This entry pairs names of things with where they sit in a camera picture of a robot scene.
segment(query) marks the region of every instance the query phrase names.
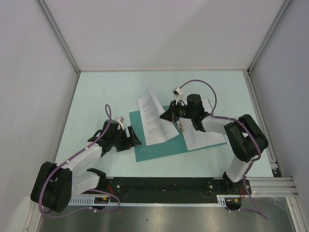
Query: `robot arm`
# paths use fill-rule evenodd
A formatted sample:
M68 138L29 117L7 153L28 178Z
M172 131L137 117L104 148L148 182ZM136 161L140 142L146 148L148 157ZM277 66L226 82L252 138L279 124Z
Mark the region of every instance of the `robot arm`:
M51 178L45 192L43 194L42 205L55 211L63 211L70 199L89 189L101 188L106 185L106 174L97 169L90 168L87 172L77 175L87 165L101 158L104 154L116 147L116 151L128 150L133 146L141 145L131 126L128 127L130 137L126 135L126 129L123 126L124 119L122 117L115 121L110 121L110 125L105 134L97 141L96 144L83 151L80 155L67 161ZM97 135L102 133L108 125L108 121L104 123L103 129L98 130L88 142L97 140ZM38 173L38 177L34 184L31 200L38 203L43 185L49 174L57 168L59 164L46 162Z
M177 98L183 95L177 89L173 93ZM205 112L198 94L189 95L187 105L181 104L179 99L171 101L168 110L160 118L171 122L178 121L180 118L188 118L191 119L192 125L197 131L226 134L235 157L224 174L224 178L228 178L232 183L242 179L251 161L257 156L257 150L251 139L244 135L243 128L236 122L216 118ZM267 138L250 115L243 115L238 120L249 130L261 152L268 147Z

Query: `sheet of paper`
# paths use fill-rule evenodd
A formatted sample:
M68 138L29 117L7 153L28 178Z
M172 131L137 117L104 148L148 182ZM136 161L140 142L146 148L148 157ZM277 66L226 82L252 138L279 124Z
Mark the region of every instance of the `sheet of paper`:
M205 111L211 112L211 105L208 99L202 100ZM181 118L180 122L183 125L183 137L188 151L202 148L205 146L212 146L225 143L225 138L222 134L215 132L201 132L196 131L190 119Z
M179 134L172 122L159 118L164 109L151 89L138 98L137 102L147 146L166 142Z

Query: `metal floor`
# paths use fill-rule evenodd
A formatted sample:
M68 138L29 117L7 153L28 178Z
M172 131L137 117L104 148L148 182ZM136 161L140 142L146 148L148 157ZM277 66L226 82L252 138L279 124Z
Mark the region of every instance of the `metal floor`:
M40 232L295 232L285 198L259 198L268 220L216 207L120 207L112 213L80 211L61 219L41 219ZM243 208L252 208L244 199ZM70 206L66 212L76 209Z

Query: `white wall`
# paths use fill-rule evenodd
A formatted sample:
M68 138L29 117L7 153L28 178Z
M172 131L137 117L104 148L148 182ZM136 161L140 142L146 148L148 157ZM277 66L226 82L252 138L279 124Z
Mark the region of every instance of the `white wall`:
M246 69L283 0L45 0L86 70Z
M294 0L253 70L253 82L285 176L309 213L309 1Z
M0 1L0 231L55 156L77 75L36 1Z

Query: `white table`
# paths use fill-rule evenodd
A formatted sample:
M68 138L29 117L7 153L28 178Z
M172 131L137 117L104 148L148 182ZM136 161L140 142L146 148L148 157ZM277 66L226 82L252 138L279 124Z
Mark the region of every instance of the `white table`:
M137 111L137 98L151 86L162 105L174 99L171 91L191 79L210 83L218 96L216 115L241 116L250 114L256 120L242 72L83 72L79 78L69 117L61 139L56 161L60 162L86 146L86 141L102 128L107 119L104 106L112 108L112 117L123 116L130 125L129 112ZM191 83L183 90L186 95L214 97L202 83ZM221 177L234 153L227 143L159 159L136 162L134 149L104 155L89 167L104 171L107 176L135 177ZM250 177L272 177L266 152L248 173Z

